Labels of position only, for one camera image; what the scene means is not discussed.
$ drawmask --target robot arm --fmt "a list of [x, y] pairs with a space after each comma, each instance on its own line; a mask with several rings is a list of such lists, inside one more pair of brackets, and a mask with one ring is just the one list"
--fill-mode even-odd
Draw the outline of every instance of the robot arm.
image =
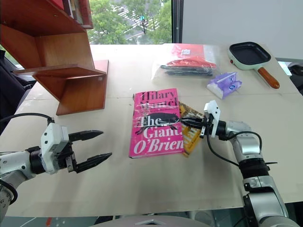
[[108, 159], [112, 153], [90, 157], [87, 161], [77, 164], [71, 147], [77, 140], [88, 140], [102, 133], [91, 130], [68, 134], [67, 127], [49, 122], [41, 137], [41, 148], [37, 146], [1, 155], [0, 223], [9, 205], [17, 199], [16, 188], [22, 182], [34, 178], [37, 174], [55, 174], [65, 168], [68, 172], [80, 173]]
[[260, 144], [249, 133], [251, 128], [244, 122], [220, 121], [220, 109], [213, 100], [205, 105], [203, 119], [184, 119], [190, 127], [202, 129], [200, 137], [206, 133], [220, 140], [229, 140], [243, 176], [243, 186], [247, 195], [243, 196], [244, 210], [250, 226], [298, 226], [288, 218], [287, 209], [269, 175], [269, 167], [264, 162]]

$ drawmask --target table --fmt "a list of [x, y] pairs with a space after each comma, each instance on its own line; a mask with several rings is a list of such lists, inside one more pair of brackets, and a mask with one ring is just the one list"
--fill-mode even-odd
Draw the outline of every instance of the table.
[[[80, 174], [61, 170], [41, 174], [18, 187], [17, 202], [8, 216], [75, 217], [142, 214], [152, 212], [220, 209], [242, 206], [239, 169], [214, 156], [205, 140], [189, 158], [178, 155], [130, 159], [128, 149], [135, 92], [176, 87], [179, 100], [202, 111], [216, 100], [222, 120], [244, 121], [263, 139], [265, 161], [284, 202], [303, 200], [301, 165], [303, 98], [272, 59], [266, 69], [280, 82], [271, 89], [256, 72], [242, 71], [229, 63], [227, 46], [214, 47], [221, 71], [238, 71], [239, 91], [220, 100], [205, 87], [209, 78], [157, 78], [151, 69], [159, 45], [92, 45], [94, 60], [109, 59], [104, 110], [56, 116], [58, 101], [38, 83], [17, 113], [54, 116], [69, 133], [103, 130], [104, 134], [75, 142], [78, 162], [100, 153], [113, 155], [101, 165]], [[20, 151], [40, 144], [46, 120], [27, 116], [10, 121], [0, 137], [0, 151]], [[212, 140], [214, 149], [234, 160], [229, 142]]]

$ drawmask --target wooden pan handle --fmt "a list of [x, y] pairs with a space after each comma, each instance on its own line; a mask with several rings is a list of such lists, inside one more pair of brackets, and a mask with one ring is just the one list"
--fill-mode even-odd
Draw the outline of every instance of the wooden pan handle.
[[274, 89], [278, 89], [280, 87], [279, 82], [267, 72], [267, 70], [263, 67], [258, 69], [258, 73], [266, 80], [266, 82]]

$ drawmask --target wooden bookshelf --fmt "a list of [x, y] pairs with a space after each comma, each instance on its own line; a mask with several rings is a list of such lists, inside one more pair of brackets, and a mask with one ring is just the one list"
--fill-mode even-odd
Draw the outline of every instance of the wooden bookshelf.
[[1, 44], [25, 68], [15, 73], [58, 99], [58, 115], [104, 108], [108, 60], [95, 68], [80, 24], [52, 0], [0, 0], [0, 10]]

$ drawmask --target shelf board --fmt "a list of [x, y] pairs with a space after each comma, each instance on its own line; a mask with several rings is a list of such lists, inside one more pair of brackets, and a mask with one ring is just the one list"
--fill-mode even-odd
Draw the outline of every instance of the shelf board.
[[97, 70], [85, 67], [79, 64], [70, 65], [59, 65], [59, 66], [48, 66], [39, 67], [26, 70], [15, 70], [15, 74], [24, 74], [31, 76], [49, 76], [49, 77], [60, 77], [60, 78], [76, 78], [94, 75], [105, 75], [107, 70]]
[[1, 24], [31, 36], [85, 32], [50, 0], [1, 0]]

